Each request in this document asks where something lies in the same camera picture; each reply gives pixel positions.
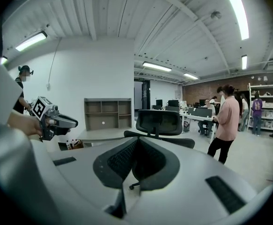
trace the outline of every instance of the brick wall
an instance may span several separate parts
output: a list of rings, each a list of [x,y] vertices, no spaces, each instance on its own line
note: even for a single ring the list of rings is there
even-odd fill
[[[263,81],[263,77],[267,76],[268,82],[267,84],[273,84],[273,73],[264,73],[254,75],[254,79],[252,79],[252,75],[246,75],[241,77],[222,79],[212,82],[203,82],[194,85],[184,86],[182,87],[183,100],[187,101],[187,104],[193,104],[195,102],[199,102],[199,99],[209,98],[211,99],[213,96],[218,97],[218,101],[220,102],[219,96],[216,93],[216,89],[219,86],[223,86],[225,84],[231,84],[236,89],[240,91],[248,90],[249,83],[251,85],[261,85],[265,84]]]

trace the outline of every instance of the ceiling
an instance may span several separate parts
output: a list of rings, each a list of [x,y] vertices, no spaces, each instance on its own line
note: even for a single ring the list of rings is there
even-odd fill
[[[18,0],[3,15],[3,55],[45,30],[46,41],[70,36],[134,39],[134,76],[181,85],[273,72],[273,15],[263,0],[242,0],[250,38],[241,40],[229,0]],[[212,19],[214,11],[221,19]],[[241,56],[248,67],[241,69]],[[144,61],[172,68],[144,69]]]

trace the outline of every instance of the floor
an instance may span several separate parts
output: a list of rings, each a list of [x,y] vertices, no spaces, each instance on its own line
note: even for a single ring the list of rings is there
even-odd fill
[[[180,136],[193,139],[196,142],[194,149],[207,153],[210,139],[199,135],[196,123],[193,121],[190,131]],[[261,131],[261,136],[257,137],[251,133],[251,130],[238,132],[225,163],[228,168],[249,182],[257,192],[273,184],[273,138],[270,138],[269,134]],[[218,160],[219,154],[220,150],[216,152],[214,158]],[[130,210],[139,197],[139,186],[134,190],[129,189],[129,186],[136,182],[130,172],[123,184],[127,210]]]

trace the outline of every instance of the fluorescent light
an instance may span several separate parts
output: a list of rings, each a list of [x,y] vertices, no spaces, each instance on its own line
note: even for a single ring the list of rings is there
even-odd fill
[[[245,40],[249,38],[249,27],[248,27],[247,16],[245,14],[243,3],[241,0],[230,0],[230,2],[232,4],[232,7],[234,9],[234,12],[238,21],[241,39]]]
[[[185,74],[183,74],[184,76],[187,76],[187,77],[190,77],[190,78],[192,78],[192,79],[198,79],[197,77],[195,77],[195,76],[193,76],[193,75],[190,75],[190,74],[188,74],[188,73],[185,73]]]
[[[44,40],[47,37],[47,34],[44,31],[37,33],[36,35],[28,38],[26,41],[22,42],[20,45],[16,47],[16,50],[23,51],[25,48]]]
[[[148,63],[148,62],[144,62],[142,65],[145,67],[156,68],[156,69],[160,69],[160,70],[167,71],[167,72],[172,70],[171,68],[155,65],[153,63]]]
[[[248,56],[247,55],[242,56],[241,60],[243,61],[243,70],[247,69]]]
[[[3,56],[3,57],[1,58],[0,64],[3,65],[3,64],[6,63],[6,62],[7,62],[7,57]]]

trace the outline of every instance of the door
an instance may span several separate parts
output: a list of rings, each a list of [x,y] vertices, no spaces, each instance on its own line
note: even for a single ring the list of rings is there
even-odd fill
[[[149,109],[148,108],[148,83],[143,82],[141,86],[142,90],[142,109]]]

